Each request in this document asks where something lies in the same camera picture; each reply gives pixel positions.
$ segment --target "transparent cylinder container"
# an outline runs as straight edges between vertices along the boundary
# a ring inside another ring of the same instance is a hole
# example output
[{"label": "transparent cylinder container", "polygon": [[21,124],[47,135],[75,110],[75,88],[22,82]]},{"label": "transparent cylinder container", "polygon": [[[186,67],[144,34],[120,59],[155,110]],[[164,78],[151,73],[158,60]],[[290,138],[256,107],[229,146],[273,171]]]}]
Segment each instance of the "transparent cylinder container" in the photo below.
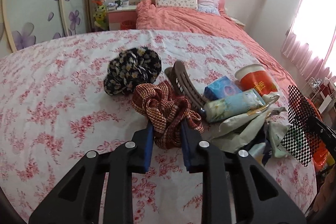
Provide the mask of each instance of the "transparent cylinder container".
[{"label": "transparent cylinder container", "polygon": [[106,0],[90,0],[90,13],[93,31],[99,32],[109,29]]}]

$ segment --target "checkered pattern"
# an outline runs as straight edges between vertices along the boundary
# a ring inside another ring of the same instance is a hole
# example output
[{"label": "checkered pattern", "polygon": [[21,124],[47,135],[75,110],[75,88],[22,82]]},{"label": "checkered pattern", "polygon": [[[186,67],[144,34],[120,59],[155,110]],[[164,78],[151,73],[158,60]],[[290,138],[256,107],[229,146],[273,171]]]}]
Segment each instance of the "checkered pattern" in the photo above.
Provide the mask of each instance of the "checkered pattern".
[{"label": "checkered pattern", "polygon": [[308,119],[316,114],[296,86],[290,85],[288,89],[288,120],[292,126],[282,139],[281,144],[300,163],[307,166],[321,142],[317,133],[307,125]]}]

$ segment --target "chinese character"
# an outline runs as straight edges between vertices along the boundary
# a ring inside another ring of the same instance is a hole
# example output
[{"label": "chinese character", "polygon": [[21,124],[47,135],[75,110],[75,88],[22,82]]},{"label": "chinese character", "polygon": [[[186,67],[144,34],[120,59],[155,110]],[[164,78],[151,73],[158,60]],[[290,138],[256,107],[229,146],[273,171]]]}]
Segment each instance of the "chinese character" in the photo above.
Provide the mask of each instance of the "chinese character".
[{"label": "chinese character", "polygon": [[257,91],[257,92],[261,92],[263,90],[263,88],[265,88],[265,84],[263,81],[260,81],[259,83],[257,82],[254,82],[254,89]]}]

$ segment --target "pink drawer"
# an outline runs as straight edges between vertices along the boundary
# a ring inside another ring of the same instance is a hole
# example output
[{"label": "pink drawer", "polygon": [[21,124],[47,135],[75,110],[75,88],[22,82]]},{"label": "pink drawer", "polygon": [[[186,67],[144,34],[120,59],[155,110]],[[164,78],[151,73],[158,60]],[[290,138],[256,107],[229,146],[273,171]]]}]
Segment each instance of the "pink drawer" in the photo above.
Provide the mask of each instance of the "pink drawer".
[{"label": "pink drawer", "polygon": [[137,20],[136,11],[120,11],[109,13],[109,24],[111,23],[121,23],[125,20]]}]

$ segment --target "stuffed toy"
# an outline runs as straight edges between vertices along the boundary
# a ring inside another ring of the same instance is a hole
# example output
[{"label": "stuffed toy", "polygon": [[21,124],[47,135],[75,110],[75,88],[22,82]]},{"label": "stuffed toy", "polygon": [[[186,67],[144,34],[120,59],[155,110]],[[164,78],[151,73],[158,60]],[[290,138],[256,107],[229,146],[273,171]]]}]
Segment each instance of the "stuffed toy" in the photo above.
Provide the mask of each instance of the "stuffed toy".
[{"label": "stuffed toy", "polygon": [[106,31],[108,29],[108,24],[105,20],[106,17],[106,7],[105,5],[98,5],[96,12],[93,16],[95,18],[95,26]]}]

